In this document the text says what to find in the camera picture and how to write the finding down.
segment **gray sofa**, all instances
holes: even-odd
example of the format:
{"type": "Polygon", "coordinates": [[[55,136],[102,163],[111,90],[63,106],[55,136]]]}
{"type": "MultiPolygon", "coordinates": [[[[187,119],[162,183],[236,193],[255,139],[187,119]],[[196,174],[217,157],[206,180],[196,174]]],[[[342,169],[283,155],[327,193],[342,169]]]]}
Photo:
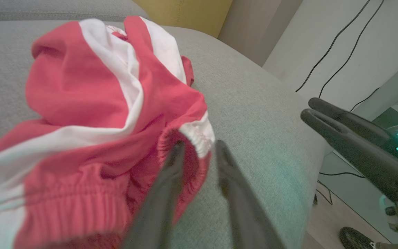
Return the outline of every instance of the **gray sofa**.
{"type": "MultiPolygon", "coordinates": [[[[37,118],[24,97],[32,42],[68,20],[98,18],[123,28],[128,15],[147,17],[130,0],[0,0],[0,137],[37,118]]],[[[305,101],[221,41],[164,27],[190,58],[193,87],[205,95],[216,137],[224,140],[286,248],[301,247],[325,142],[300,120],[305,101]]],[[[226,200],[216,164],[176,225],[172,248],[231,248],[226,200]]]]}

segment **red and white garment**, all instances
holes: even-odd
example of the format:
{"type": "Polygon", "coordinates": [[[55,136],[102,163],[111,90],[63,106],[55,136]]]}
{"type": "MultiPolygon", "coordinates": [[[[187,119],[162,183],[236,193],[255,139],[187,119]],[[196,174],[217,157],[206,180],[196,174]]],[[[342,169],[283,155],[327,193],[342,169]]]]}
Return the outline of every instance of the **red and white garment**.
{"type": "Polygon", "coordinates": [[[0,140],[0,248],[117,247],[177,140],[175,221],[204,182],[215,136],[190,61],[155,23],[124,26],[69,22],[33,44],[26,97],[43,118],[0,140]]]}

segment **black cable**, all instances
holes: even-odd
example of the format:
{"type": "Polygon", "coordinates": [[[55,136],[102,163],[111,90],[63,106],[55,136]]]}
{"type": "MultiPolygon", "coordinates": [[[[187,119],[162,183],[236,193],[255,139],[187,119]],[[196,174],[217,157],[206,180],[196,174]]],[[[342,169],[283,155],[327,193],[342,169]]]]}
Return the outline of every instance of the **black cable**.
{"type": "Polygon", "coordinates": [[[343,173],[338,173],[338,174],[325,174],[325,173],[319,172],[319,174],[321,174],[321,175],[343,175],[343,174],[350,174],[350,175],[355,175],[355,176],[360,177],[360,178],[366,178],[366,177],[364,177],[363,175],[356,175],[356,174],[350,173],[350,172],[343,172],[343,173]]]}
{"type": "Polygon", "coordinates": [[[320,183],[320,184],[322,184],[323,186],[325,186],[326,189],[328,189],[328,193],[330,194],[330,201],[328,200],[327,197],[325,197],[325,195],[322,194],[322,192],[320,192],[320,191],[317,190],[317,189],[316,189],[316,191],[319,192],[319,194],[321,194],[321,195],[325,198],[325,200],[326,200],[328,203],[330,203],[331,205],[333,205],[333,199],[331,198],[331,190],[330,190],[325,184],[321,183],[319,180],[317,180],[317,182],[320,183]]]}
{"type": "Polygon", "coordinates": [[[351,109],[350,112],[352,112],[352,111],[354,110],[354,108],[355,108],[358,104],[360,104],[360,103],[362,103],[363,101],[369,99],[369,97],[372,96],[377,90],[379,90],[379,88],[380,88],[380,87],[378,87],[376,90],[374,90],[374,92],[372,92],[366,99],[364,99],[364,100],[360,101],[359,103],[357,103],[357,104],[351,109]]]}
{"type": "Polygon", "coordinates": [[[354,22],[354,20],[357,18],[357,16],[360,15],[360,13],[362,13],[363,9],[365,9],[365,7],[368,5],[369,1],[370,1],[370,0],[368,0],[368,1],[365,3],[365,5],[364,5],[364,6],[362,7],[362,9],[356,14],[356,16],[351,20],[351,22],[349,22],[342,30],[340,30],[340,32],[336,35],[336,37],[334,38],[333,42],[331,43],[331,46],[330,46],[330,48],[328,49],[328,51],[327,51],[327,52],[323,55],[323,57],[316,63],[316,65],[314,65],[313,69],[311,69],[310,74],[308,74],[308,77],[306,77],[305,81],[304,81],[303,84],[299,87],[299,89],[296,90],[296,92],[299,91],[300,88],[303,87],[303,85],[305,85],[306,81],[308,80],[308,78],[310,77],[310,75],[313,73],[314,68],[316,68],[316,66],[319,65],[319,63],[325,58],[325,56],[328,54],[328,52],[330,52],[330,50],[331,50],[331,48],[333,47],[334,42],[336,41],[336,39],[338,38],[338,36],[339,36],[339,35],[340,35],[352,22],[354,22]]]}
{"type": "Polygon", "coordinates": [[[339,69],[337,70],[337,72],[336,72],[335,74],[333,74],[333,76],[331,76],[331,78],[325,83],[325,85],[323,85],[322,89],[320,90],[319,98],[320,98],[320,96],[322,96],[322,91],[323,91],[323,89],[325,88],[326,84],[328,84],[328,82],[330,82],[330,80],[331,80],[331,79],[332,79],[332,78],[333,78],[333,77],[346,65],[346,63],[348,63],[349,59],[350,59],[351,56],[352,56],[352,53],[353,53],[354,50],[356,49],[357,43],[359,42],[359,39],[360,39],[360,36],[361,36],[362,33],[365,31],[365,28],[368,26],[369,22],[371,22],[371,20],[373,19],[373,17],[377,14],[377,12],[379,11],[379,9],[380,9],[380,7],[382,6],[382,4],[383,4],[384,1],[385,1],[385,0],[382,0],[382,2],[380,3],[379,7],[378,7],[377,10],[376,10],[376,12],[374,12],[374,14],[371,16],[371,18],[370,18],[370,19],[368,20],[368,22],[365,24],[365,27],[363,27],[362,31],[360,32],[359,37],[357,38],[357,41],[356,41],[356,43],[355,43],[355,45],[354,45],[354,48],[352,49],[351,53],[349,54],[349,57],[348,57],[348,59],[346,60],[346,62],[343,63],[343,65],[341,66],[341,68],[339,68],[339,69]]]}

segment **floor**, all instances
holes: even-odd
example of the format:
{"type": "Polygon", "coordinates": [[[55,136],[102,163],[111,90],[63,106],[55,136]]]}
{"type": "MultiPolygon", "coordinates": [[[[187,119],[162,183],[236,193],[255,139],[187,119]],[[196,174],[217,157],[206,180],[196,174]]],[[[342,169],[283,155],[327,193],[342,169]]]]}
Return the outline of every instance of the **floor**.
{"type": "MultiPolygon", "coordinates": [[[[318,183],[317,189],[329,199],[324,186],[318,183]]],[[[330,205],[319,192],[316,194],[318,204],[313,205],[311,210],[302,249],[344,249],[338,237],[342,227],[352,227],[373,241],[389,243],[335,194],[331,194],[333,205],[330,205]]]]}

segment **black shoe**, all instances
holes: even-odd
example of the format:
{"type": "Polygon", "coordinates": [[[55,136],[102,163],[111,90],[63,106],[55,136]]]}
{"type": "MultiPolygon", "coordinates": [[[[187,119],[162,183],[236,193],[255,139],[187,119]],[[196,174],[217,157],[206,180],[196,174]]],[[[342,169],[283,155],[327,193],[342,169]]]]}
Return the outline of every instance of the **black shoe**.
{"type": "Polygon", "coordinates": [[[351,227],[344,227],[339,233],[345,249],[376,249],[376,243],[351,227]]]}

